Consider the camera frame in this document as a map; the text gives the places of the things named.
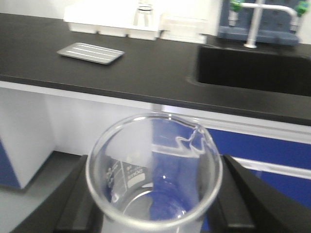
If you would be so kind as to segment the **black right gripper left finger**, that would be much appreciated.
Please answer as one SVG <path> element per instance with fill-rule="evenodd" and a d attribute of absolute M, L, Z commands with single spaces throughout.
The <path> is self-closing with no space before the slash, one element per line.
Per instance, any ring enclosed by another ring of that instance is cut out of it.
<path fill-rule="evenodd" d="M 87 188 L 86 156 L 52 154 L 24 190 L 9 190 L 11 233 L 99 233 L 102 214 Z"/>

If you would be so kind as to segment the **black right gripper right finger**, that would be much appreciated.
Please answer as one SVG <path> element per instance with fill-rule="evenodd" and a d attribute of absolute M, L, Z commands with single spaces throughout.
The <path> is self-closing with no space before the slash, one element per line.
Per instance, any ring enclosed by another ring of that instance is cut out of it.
<path fill-rule="evenodd" d="M 311 210 L 221 156 L 223 181 L 207 211 L 209 233 L 309 233 Z"/>

